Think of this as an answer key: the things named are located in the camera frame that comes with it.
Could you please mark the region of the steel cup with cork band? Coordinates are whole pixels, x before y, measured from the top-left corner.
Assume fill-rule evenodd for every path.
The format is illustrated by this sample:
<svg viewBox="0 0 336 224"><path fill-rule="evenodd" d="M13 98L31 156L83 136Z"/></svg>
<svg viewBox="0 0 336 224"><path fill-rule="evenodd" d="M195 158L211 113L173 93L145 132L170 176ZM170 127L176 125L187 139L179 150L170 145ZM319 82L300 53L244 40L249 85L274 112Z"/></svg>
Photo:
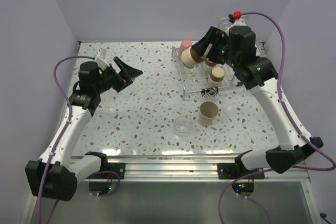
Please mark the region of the steel cup with cork band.
<svg viewBox="0 0 336 224"><path fill-rule="evenodd" d="M207 73L210 73L213 68L217 66L216 63L206 60L203 62L203 70Z"/></svg>

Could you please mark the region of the pink plastic cup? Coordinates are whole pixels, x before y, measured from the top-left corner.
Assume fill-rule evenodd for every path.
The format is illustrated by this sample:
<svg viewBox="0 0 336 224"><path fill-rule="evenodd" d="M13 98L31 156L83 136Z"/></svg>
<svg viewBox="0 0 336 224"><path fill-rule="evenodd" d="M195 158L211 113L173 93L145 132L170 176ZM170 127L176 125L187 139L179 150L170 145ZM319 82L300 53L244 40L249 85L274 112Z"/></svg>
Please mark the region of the pink plastic cup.
<svg viewBox="0 0 336 224"><path fill-rule="evenodd" d="M178 57L180 58L181 57L181 54L184 50L186 50L187 48L191 47L192 46L192 41L191 40L183 40L180 44L180 47L179 47L179 53L178 53Z"/></svg>

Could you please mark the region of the beige plastic cup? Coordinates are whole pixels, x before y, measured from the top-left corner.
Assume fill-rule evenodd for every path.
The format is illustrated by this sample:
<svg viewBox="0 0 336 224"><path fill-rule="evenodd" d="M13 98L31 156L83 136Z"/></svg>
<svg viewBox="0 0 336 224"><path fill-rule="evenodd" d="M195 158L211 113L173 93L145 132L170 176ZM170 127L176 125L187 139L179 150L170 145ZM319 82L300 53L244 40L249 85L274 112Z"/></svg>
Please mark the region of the beige plastic cup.
<svg viewBox="0 0 336 224"><path fill-rule="evenodd" d="M219 109L216 103L211 101L203 102L199 109L199 124L204 127L209 126L217 117L218 113Z"/></svg>

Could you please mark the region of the large clear glass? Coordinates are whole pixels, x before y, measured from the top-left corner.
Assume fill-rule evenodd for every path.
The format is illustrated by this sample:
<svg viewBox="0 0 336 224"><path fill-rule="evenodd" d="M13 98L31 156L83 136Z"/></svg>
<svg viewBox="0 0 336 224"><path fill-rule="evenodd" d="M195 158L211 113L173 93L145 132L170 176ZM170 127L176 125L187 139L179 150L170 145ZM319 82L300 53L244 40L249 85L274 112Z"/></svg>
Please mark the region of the large clear glass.
<svg viewBox="0 0 336 224"><path fill-rule="evenodd" d="M174 129L177 138L188 138L193 129L193 122L187 116L179 116L174 121Z"/></svg>

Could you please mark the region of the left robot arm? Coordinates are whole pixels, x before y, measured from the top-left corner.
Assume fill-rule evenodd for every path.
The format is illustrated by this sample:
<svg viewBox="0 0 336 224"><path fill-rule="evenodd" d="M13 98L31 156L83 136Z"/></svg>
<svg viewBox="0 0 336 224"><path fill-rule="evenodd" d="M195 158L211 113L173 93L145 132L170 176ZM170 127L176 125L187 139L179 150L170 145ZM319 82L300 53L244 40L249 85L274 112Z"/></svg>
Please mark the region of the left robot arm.
<svg viewBox="0 0 336 224"><path fill-rule="evenodd" d="M89 57L78 70L79 80L72 93L66 97L68 107L56 135L37 161L29 161L25 167L31 193L38 199L49 198L69 201L78 184L95 175L104 178L111 169L106 154L87 152L71 164L75 146L86 125L92 119L101 102L101 95L111 89L121 92L143 74L118 57L111 64L101 57Z"/></svg>

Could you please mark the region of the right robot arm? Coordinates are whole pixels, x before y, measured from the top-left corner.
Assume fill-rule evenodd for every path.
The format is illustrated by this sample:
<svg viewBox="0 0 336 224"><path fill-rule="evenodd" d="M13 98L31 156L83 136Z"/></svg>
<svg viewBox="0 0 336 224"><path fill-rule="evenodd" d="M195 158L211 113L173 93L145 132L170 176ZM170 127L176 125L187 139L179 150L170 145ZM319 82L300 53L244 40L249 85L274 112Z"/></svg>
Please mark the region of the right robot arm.
<svg viewBox="0 0 336 224"><path fill-rule="evenodd" d="M191 47L191 55L231 67L237 79L264 110L277 136L278 146L266 151L247 151L235 158L234 172L246 178L253 170L271 168L282 174L323 146L301 125L282 90L271 61L257 55L256 35L248 26L234 26L229 32L211 27Z"/></svg>

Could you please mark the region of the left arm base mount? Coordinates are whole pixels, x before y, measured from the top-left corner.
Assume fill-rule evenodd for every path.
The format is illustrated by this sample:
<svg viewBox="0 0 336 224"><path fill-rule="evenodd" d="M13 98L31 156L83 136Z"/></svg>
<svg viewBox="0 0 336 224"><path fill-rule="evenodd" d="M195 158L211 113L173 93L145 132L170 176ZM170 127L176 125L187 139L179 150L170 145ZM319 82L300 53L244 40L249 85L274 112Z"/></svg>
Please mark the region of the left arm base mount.
<svg viewBox="0 0 336 224"><path fill-rule="evenodd" d="M114 194L124 179L125 163L111 163L107 170L95 172L89 180L89 191L96 197L106 197Z"/></svg>

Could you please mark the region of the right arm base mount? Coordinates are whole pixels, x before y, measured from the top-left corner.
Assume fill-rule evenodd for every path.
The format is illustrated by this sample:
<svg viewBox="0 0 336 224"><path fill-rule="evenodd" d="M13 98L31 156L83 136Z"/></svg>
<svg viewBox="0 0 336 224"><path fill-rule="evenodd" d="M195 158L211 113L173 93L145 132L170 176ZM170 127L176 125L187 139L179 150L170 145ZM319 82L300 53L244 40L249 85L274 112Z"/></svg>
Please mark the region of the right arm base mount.
<svg viewBox="0 0 336 224"><path fill-rule="evenodd" d="M261 171L263 171L263 169L247 170L245 168L241 168L236 163L217 164L217 172L219 179L235 180L246 175L257 173L256 175L246 177L245 182L240 180L231 185L231 188L234 193L244 196L250 196L254 192L256 179L265 178L265 175L261 173Z"/></svg>

